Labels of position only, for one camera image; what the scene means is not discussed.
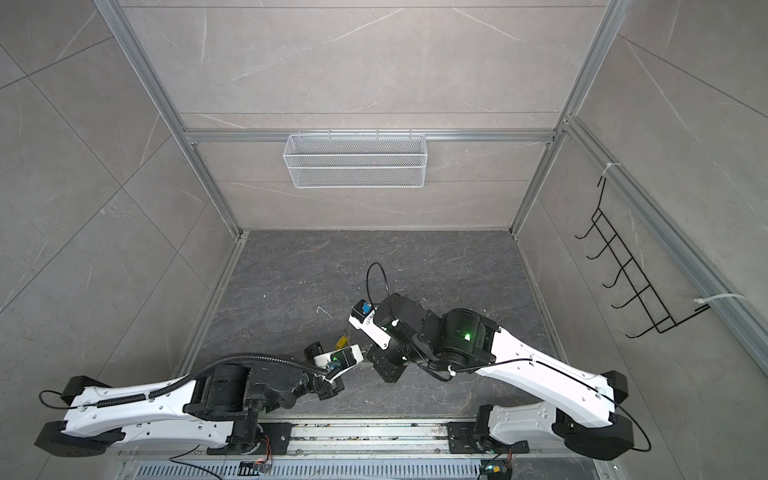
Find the yellow tagged key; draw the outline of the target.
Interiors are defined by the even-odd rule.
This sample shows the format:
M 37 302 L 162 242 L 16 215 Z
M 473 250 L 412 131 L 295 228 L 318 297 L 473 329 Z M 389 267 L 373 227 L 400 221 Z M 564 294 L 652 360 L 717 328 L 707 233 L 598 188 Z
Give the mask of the yellow tagged key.
M 346 347 L 346 346 L 348 345 L 348 343 L 349 343 L 349 336 L 348 336 L 348 335 L 344 335 L 344 336 L 342 336 L 342 337 L 341 337 L 341 338 L 340 338 L 340 339 L 337 341 L 337 343 L 336 343 L 336 345 L 335 345 L 335 348 L 336 348 L 337 350 L 343 349 L 344 347 Z

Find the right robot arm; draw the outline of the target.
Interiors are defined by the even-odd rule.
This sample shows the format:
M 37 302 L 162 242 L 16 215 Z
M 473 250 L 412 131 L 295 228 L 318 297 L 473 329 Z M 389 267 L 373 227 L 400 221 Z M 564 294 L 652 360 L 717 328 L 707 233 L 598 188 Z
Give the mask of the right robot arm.
M 479 409 L 474 436 L 492 449 L 544 437 L 559 438 L 569 450 L 597 460 L 652 450 L 649 435 L 622 405 L 629 389 L 618 371 L 579 370 L 478 312 L 455 308 L 438 316 L 393 291 L 379 302 L 360 301 L 350 321 L 372 340 L 367 357 L 387 383 L 397 382 L 414 364 L 443 383 L 476 374 L 537 397 L 533 406 Z M 636 446 L 636 433 L 644 446 Z

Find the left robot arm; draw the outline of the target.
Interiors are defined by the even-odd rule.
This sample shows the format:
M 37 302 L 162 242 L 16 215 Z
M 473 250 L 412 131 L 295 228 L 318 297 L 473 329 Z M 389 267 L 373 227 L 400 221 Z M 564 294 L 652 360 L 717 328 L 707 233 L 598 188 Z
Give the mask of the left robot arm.
M 342 375 L 363 359 L 348 345 L 326 352 L 319 343 L 302 361 L 262 353 L 232 354 L 173 380 L 111 387 L 87 376 L 71 378 L 59 398 L 65 415 L 46 423 L 34 444 L 58 457 L 102 455 L 116 444 L 196 443 L 211 454 L 259 449 L 262 414 L 291 409 L 305 395 L 330 399 Z

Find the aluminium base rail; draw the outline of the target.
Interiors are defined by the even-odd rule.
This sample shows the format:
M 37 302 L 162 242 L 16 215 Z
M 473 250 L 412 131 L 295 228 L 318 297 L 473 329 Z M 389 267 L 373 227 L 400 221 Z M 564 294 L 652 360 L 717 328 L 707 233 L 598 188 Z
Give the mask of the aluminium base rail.
M 483 433 L 505 444 L 526 440 L 530 446 L 527 455 L 540 457 L 562 457 L 575 455 L 586 458 L 565 444 L 565 440 L 545 427 L 545 418 L 536 417 L 532 422 L 514 420 L 504 433 L 503 439 L 491 435 L 490 429 L 482 427 L 475 419 L 267 419 L 260 423 L 289 422 L 293 424 L 288 451 L 276 457 L 318 457 L 373 458 L 387 456 L 396 458 L 417 455 L 464 455 L 451 454 L 448 449 L 448 422 L 474 422 Z

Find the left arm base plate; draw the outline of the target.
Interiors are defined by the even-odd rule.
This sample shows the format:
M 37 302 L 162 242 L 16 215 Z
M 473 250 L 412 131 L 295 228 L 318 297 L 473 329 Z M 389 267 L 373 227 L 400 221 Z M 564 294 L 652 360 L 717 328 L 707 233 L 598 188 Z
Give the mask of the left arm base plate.
M 208 455 L 285 455 L 293 424 L 236 421 L 222 447 L 208 448 Z

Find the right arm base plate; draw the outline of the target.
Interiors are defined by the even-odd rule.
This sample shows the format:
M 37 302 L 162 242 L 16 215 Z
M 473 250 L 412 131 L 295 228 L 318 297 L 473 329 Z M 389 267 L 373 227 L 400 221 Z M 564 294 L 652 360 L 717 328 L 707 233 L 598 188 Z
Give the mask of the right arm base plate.
M 505 444 L 493 439 L 489 433 L 483 433 L 474 422 L 448 422 L 447 439 L 451 454 L 528 454 L 529 443 L 526 440 Z

